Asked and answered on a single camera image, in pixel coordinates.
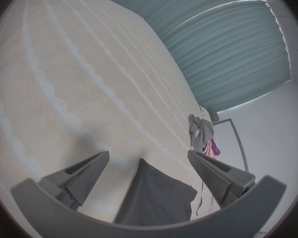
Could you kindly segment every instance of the black cloth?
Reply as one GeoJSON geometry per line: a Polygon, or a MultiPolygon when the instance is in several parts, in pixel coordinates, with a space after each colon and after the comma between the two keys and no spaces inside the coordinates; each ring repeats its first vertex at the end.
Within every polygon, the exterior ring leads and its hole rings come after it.
{"type": "Polygon", "coordinates": [[[197,191],[140,159],[115,223],[158,226],[188,221],[197,191]]]}

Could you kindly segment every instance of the curtain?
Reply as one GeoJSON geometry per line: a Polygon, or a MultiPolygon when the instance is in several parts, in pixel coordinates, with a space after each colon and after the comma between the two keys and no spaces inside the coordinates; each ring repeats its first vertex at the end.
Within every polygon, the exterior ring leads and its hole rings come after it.
{"type": "Polygon", "coordinates": [[[286,45],[264,1],[113,1],[149,23],[208,110],[245,103],[290,79],[286,45]]]}

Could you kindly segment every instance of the curtain fold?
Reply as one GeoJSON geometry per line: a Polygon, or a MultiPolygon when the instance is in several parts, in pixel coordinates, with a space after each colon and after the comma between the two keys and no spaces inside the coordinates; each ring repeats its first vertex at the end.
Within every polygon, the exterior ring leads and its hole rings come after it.
{"type": "Polygon", "coordinates": [[[286,44],[264,1],[113,1],[149,23],[208,110],[234,107],[290,80],[286,44]]]}

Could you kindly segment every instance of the white patterned cloth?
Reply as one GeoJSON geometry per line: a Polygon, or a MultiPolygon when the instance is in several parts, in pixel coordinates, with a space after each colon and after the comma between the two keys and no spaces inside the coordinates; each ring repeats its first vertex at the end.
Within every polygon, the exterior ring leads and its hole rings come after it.
{"type": "Polygon", "coordinates": [[[114,2],[18,0],[0,26],[0,197],[28,232],[10,188],[104,150],[83,214],[112,222],[140,158],[199,191],[189,114],[201,110],[168,50],[114,2]]]}

